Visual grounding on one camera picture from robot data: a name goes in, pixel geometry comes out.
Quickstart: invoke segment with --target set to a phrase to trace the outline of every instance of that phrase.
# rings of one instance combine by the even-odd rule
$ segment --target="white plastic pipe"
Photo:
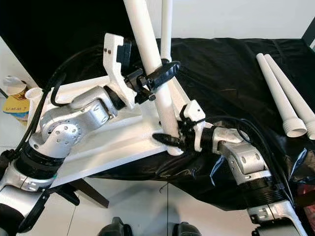
[[[132,31],[137,42],[141,60],[147,74],[162,66],[145,0],[124,0]],[[168,85],[165,83],[156,90],[155,104],[162,128],[166,134],[179,137],[178,124]],[[177,147],[168,147],[171,155],[183,152]]]
[[[42,92],[41,88],[32,88],[25,93],[25,97],[30,101],[30,109],[29,109],[27,128],[29,127],[29,125],[30,125],[30,123],[34,117],[36,108],[40,102],[42,95],[43,95],[43,92]]]
[[[257,61],[265,77],[269,90],[283,120],[283,129],[288,137],[300,137],[306,133],[305,124],[299,119],[282,90],[264,55],[257,54]]]
[[[161,26],[161,58],[172,61],[172,15],[173,0],[162,0],[162,26]]]
[[[269,54],[265,55],[272,72],[275,74],[279,84],[293,105],[296,113],[302,119],[307,128],[307,135],[310,139],[315,140],[315,114],[307,105],[303,97],[296,90],[284,72],[276,64]]]

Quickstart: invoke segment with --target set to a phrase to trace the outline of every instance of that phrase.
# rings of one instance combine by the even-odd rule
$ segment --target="white wall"
[[[0,37],[0,80],[7,75],[13,75],[25,81],[29,88],[37,87],[35,81]]]
[[[146,0],[160,37],[161,0]],[[301,38],[315,0],[173,0],[173,37]]]

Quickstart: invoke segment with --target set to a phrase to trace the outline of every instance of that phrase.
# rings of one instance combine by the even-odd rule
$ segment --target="black backdrop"
[[[40,87],[105,32],[133,38],[122,0],[0,1],[0,35]]]

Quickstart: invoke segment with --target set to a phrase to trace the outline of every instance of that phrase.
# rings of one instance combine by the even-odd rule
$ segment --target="white table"
[[[86,90],[96,85],[104,86],[108,82],[105,76],[61,86],[57,102],[70,102]],[[168,83],[178,115],[189,99],[176,79]],[[53,105],[46,103],[45,109],[51,108]],[[146,101],[133,110],[121,109],[116,118],[85,136],[73,147],[51,187],[165,151],[166,146],[152,138],[153,133],[162,132],[158,122],[154,102]]]

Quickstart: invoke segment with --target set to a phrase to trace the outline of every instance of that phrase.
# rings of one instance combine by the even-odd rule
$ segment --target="black clamp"
[[[187,105],[183,106],[180,112],[181,120],[177,121],[180,133],[179,138],[163,133],[155,133],[152,135],[152,137],[160,143],[168,146],[178,147],[183,151],[194,150],[195,131],[193,127],[196,125],[196,122],[191,121],[190,118],[186,118],[184,116],[186,107]]]
[[[155,91],[162,84],[171,80],[180,68],[179,61],[166,62],[150,75],[145,76],[143,69],[137,68],[134,72],[125,76],[126,85],[137,92],[136,103],[143,103],[146,100],[155,100]]]

